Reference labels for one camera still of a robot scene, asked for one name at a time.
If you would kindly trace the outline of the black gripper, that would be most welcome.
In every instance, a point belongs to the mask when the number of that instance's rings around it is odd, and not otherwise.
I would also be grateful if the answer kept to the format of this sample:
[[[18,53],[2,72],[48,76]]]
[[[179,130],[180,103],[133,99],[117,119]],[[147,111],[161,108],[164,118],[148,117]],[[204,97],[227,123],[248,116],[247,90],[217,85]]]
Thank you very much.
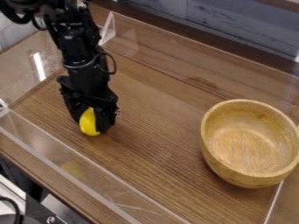
[[[78,122],[82,112],[94,107],[96,131],[103,134],[116,123],[117,96],[108,87],[109,76],[116,73],[116,61],[99,51],[93,60],[81,66],[65,66],[68,76],[60,76],[60,93],[70,118]]]

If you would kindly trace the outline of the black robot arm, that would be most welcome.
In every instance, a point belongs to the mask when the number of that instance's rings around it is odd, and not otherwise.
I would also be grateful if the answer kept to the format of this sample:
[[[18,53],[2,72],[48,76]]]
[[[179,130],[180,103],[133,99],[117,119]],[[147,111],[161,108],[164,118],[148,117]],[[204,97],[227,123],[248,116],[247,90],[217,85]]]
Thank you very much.
[[[18,25],[42,20],[34,28],[49,33],[68,71],[57,82],[69,115],[84,134],[105,133],[117,116],[117,95],[108,86],[117,66],[99,45],[89,0],[0,0],[0,12]]]

